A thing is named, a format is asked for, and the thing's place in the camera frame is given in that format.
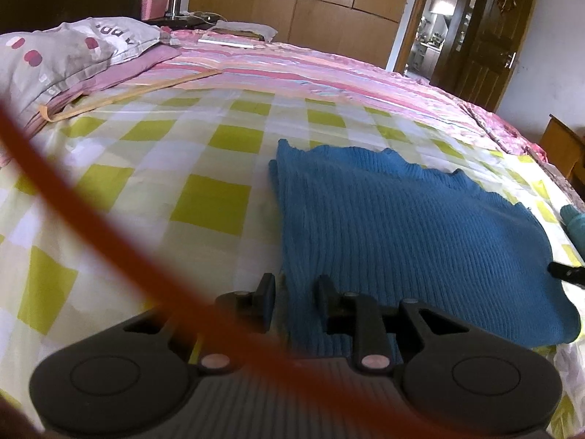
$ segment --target thermos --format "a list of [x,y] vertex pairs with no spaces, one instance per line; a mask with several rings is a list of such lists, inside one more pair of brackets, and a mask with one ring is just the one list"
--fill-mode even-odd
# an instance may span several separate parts
[[181,0],[169,0],[169,8],[165,13],[167,17],[177,17],[181,15]]

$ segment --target checkered bed sheet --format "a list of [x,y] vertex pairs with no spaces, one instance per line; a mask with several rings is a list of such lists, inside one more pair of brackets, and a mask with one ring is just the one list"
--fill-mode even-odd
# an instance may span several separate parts
[[[48,125],[34,143],[125,235],[210,301],[254,289],[264,272],[280,269],[268,161],[282,138],[300,149],[389,147],[425,167],[461,168],[485,190],[524,203],[544,226],[555,260],[581,261],[558,223],[565,195],[527,156],[476,149],[424,123],[363,106],[185,87],[193,84]],[[15,163],[0,170],[5,396],[34,416],[27,385],[43,357],[147,305],[47,208]]]

